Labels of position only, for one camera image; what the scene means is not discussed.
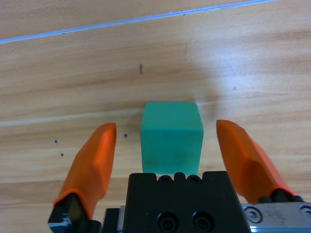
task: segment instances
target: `green cube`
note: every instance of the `green cube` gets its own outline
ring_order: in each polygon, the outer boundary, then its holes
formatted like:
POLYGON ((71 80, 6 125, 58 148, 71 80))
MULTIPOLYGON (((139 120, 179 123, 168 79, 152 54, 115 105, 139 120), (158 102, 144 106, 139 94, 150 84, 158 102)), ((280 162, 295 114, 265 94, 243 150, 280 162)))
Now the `green cube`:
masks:
POLYGON ((140 129, 143 172, 197 174, 203 134, 196 103, 148 102, 140 129))

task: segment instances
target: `wood grain surface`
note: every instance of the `wood grain surface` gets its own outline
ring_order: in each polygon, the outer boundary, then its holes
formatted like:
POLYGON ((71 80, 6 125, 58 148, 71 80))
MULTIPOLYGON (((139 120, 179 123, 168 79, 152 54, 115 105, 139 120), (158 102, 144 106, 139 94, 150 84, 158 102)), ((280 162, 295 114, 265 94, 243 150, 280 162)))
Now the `wood grain surface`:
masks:
POLYGON ((1 0, 0 39, 247 0, 1 0))
POLYGON ((0 232, 50 232, 74 156, 105 122, 116 122, 117 146, 94 218, 124 205, 128 175, 142 171, 140 122, 152 100, 197 102, 200 175, 225 169, 215 123, 229 119, 311 201, 310 9, 279 0, 0 44, 0 232))

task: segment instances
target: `screw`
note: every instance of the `screw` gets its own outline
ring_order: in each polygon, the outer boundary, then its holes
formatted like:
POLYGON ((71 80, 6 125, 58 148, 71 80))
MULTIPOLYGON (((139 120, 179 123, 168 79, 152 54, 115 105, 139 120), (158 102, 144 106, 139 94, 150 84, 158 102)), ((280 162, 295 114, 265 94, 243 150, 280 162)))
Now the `screw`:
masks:
POLYGON ((300 208, 300 212, 308 219, 311 220, 311 207, 304 205, 300 208))
POLYGON ((258 209, 254 207, 246 207, 244 208, 244 211, 248 221, 253 223, 260 223, 262 221, 262 216, 258 209))

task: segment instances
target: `black screw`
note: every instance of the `black screw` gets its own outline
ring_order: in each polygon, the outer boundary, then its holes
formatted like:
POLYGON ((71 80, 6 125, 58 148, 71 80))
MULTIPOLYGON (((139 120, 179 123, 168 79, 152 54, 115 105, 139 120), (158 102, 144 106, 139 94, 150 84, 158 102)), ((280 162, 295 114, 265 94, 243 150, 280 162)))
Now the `black screw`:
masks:
POLYGON ((178 228, 178 218, 171 212, 161 213, 157 219, 158 227, 163 233, 173 233, 178 228))
POLYGON ((196 175, 191 175, 187 177, 187 181, 190 183, 200 183, 201 182, 201 178, 196 176, 196 175))
POLYGON ((208 233, 214 228, 214 220, 211 215, 205 211, 197 211, 193 215, 193 224, 200 232, 208 233))
POLYGON ((159 178, 159 183, 171 183, 173 182, 170 176, 164 175, 159 178))

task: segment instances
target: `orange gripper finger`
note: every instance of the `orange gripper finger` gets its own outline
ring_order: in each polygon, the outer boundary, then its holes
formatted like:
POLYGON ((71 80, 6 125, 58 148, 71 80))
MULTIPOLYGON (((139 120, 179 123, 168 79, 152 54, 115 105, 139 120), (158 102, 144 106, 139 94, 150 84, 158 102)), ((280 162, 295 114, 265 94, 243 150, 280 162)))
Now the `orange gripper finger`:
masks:
POLYGON ((75 193, 87 217, 92 219, 97 202, 108 190, 116 137, 115 123, 96 129, 77 153, 54 206, 70 193, 75 193))
POLYGON ((225 167, 238 194, 249 203, 280 188, 295 196, 265 151, 234 122, 217 121, 217 136, 225 167))

